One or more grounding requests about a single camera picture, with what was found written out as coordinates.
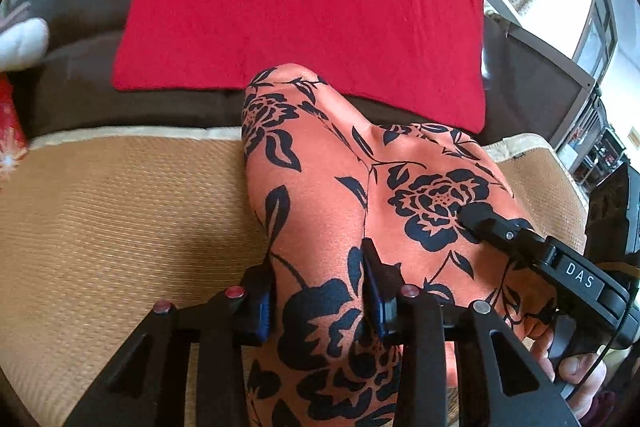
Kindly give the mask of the person right hand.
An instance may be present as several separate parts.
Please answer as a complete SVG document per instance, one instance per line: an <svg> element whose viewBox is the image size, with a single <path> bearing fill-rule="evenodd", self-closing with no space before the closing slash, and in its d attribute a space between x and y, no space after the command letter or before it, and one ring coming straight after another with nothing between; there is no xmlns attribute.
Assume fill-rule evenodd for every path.
<svg viewBox="0 0 640 427"><path fill-rule="evenodd" d="M524 315L524 325L526 340L523 343L544 373L552 381L559 375L562 381L575 386L574 395L567 399L567 404L575 416L582 419L589 412L605 381L608 373L605 363L598 360L597 353L579 353L562 360L558 369L554 369L549 360L549 350L554 340L552 326L529 314Z"/></svg>

